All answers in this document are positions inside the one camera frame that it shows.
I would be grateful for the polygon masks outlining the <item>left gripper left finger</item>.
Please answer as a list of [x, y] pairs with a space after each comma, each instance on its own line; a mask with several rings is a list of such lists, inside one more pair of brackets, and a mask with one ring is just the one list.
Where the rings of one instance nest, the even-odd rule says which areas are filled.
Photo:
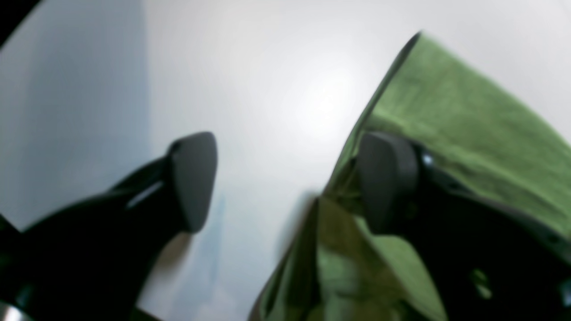
[[1, 319], [128, 321], [163, 248], [205, 226], [217, 164], [198, 132], [25, 231], [1, 217]]

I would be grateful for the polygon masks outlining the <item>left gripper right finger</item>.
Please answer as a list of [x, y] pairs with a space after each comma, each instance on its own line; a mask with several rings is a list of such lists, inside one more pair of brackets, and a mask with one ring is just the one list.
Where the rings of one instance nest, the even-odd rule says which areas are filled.
[[386, 132], [360, 140], [365, 219], [420, 256], [451, 321], [568, 321], [570, 242], [434, 165], [418, 142]]

